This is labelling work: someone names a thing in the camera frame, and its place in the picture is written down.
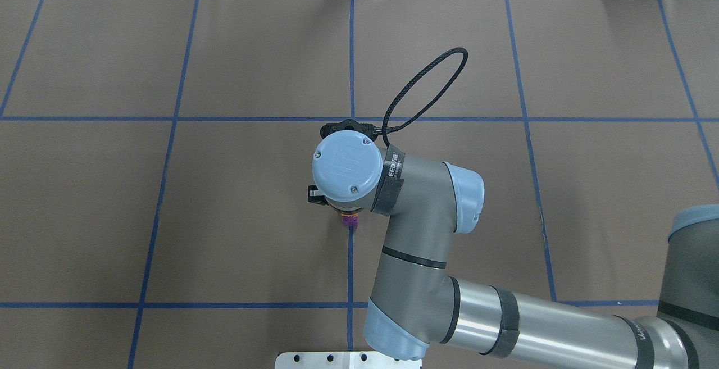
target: black braided cable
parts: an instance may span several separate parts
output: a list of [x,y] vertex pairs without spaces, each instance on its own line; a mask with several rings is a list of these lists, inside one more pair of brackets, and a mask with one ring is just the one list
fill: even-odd
[[[429,103],[427,103],[427,105],[425,105],[421,111],[417,112],[415,114],[415,116],[412,116],[405,123],[401,124],[400,126],[388,127],[387,125],[388,125],[388,123],[390,123],[390,116],[392,115],[392,111],[395,110],[395,107],[397,106],[397,104],[402,100],[403,96],[406,93],[408,93],[408,91],[412,88],[412,86],[415,85],[422,77],[424,77],[424,75],[427,72],[429,72],[429,70],[432,70],[434,67],[436,67],[438,64],[440,64],[444,59],[447,59],[447,57],[452,56],[455,53],[462,54],[462,62],[460,62],[459,67],[457,67],[457,71],[455,71],[454,74],[452,75],[452,77],[449,78],[449,81],[447,82],[447,84],[445,84],[444,87],[442,87],[442,90],[439,91],[439,93],[434,97],[434,99],[432,101],[429,101]],[[437,59],[432,60],[432,62],[430,64],[428,64],[426,67],[424,67],[424,69],[422,69],[422,71],[418,72],[417,75],[415,75],[409,81],[409,83],[407,83],[407,85],[405,85],[404,88],[402,88],[400,93],[397,94],[395,99],[390,104],[389,108],[387,108],[387,113],[385,113],[385,117],[382,120],[382,140],[384,140],[385,146],[387,146],[387,147],[390,146],[390,141],[387,138],[388,133],[393,133],[394,131],[399,131],[401,129],[406,128],[410,123],[414,122],[417,118],[422,116],[423,113],[425,113],[427,110],[429,110],[429,108],[431,108],[434,105],[434,103],[436,103],[437,100],[439,100],[439,98],[441,98],[442,95],[444,95],[444,92],[449,89],[450,85],[452,85],[454,80],[457,80],[459,73],[462,72],[462,69],[465,68],[465,64],[467,64],[468,57],[469,57],[469,53],[467,53],[467,50],[464,49],[464,47],[455,47],[454,49],[447,50],[446,52],[441,54],[439,57],[437,57]]]

